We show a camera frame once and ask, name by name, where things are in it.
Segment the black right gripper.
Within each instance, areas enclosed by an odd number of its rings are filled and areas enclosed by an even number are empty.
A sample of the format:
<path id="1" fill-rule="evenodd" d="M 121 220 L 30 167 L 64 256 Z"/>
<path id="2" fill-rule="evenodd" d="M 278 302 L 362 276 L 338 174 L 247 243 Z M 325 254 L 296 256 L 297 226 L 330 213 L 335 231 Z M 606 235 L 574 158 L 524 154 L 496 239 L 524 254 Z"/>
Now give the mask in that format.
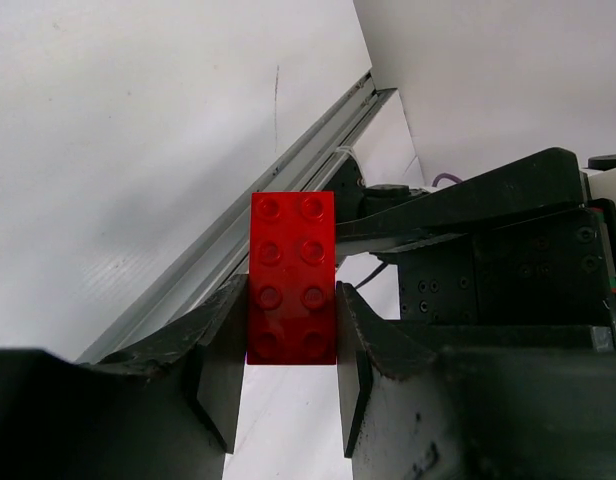
<path id="1" fill-rule="evenodd" d="M 530 220 L 586 200 L 576 155 L 551 147 L 341 223 L 336 253 L 420 248 L 397 261 L 405 321 L 610 327 L 616 298 L 600 215 L 579 208 Z"/>

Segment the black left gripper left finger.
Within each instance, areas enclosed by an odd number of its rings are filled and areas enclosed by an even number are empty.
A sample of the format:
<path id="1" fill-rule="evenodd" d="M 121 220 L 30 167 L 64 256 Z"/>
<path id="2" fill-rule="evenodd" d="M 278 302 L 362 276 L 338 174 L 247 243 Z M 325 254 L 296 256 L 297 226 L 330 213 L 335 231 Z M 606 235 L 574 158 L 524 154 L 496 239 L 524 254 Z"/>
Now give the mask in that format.
<path id="1" fill-rule="evenodd" d="M 96 363 L 0 349 L 0 479 L 219 479 L 235 447 L 248 279 Z"/>

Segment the red lego brick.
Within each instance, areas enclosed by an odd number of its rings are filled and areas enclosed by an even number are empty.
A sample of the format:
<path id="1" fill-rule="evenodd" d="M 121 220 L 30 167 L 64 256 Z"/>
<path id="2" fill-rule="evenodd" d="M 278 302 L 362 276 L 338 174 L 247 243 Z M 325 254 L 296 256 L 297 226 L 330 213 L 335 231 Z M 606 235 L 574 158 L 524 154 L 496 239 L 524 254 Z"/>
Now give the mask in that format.
<path id="1" fill-rule="evenodd" d="M 335 199 L 331 191 L 251 197 L 249 365 L 333 365 Z"/>

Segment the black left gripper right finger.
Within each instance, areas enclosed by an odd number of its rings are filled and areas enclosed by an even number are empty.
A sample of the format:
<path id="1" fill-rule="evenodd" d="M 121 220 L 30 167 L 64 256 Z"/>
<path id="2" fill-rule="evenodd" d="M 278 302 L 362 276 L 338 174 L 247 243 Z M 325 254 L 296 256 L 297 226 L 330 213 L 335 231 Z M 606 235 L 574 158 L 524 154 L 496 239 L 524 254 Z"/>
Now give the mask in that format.
<path id="1" fill-rule="evenodd" d="M 357 479 L 616 479 L 616 351 L 593 326 L 385 320 L 336 288 Z"/>

